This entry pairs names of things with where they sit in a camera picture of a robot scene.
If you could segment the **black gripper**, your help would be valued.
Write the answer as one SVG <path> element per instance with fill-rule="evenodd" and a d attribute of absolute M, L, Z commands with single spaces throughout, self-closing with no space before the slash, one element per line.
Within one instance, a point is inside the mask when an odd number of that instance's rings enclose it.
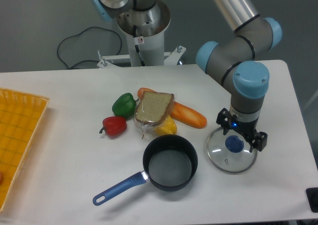
<path fill-rule="evenodd" d="M 247 141 L 250 142 L 251 152 L 253 149 L 263 151 L 267 145 L 268 134 L 256 131 L 257 119 L 250 122 L 241 122 L 237 120 L 237 116 L 230 116 L 230 112 L 223 108 L 217 115 L 216 123 L 223 129 L 223 135 L 229 130 L 234 130 Z"/>

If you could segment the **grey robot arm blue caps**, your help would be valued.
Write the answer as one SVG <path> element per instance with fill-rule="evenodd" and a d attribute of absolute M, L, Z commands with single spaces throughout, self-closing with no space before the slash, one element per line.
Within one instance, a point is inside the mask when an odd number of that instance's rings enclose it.
<path fill-rule="evenodd" d="M 231 94 L 230 108 L 223 109 L 217 123 L 224 133 L 234 130 L 252 149 L 261 151 L 267 134 L 256 130 L 269 85 L 269 71 L 254 59 L 276 46 L 282 38 L 280 24 L 263 18 L 250 0 L 214 0 L 235 38 L 221 45 L 205 43 L 197 52 L 196 64 Z M 160 0 L 92 0 L 106 20 L 116 19 L 127 36 L 131 65 L 162 66 L 164 32 L 170 12 Z"/>

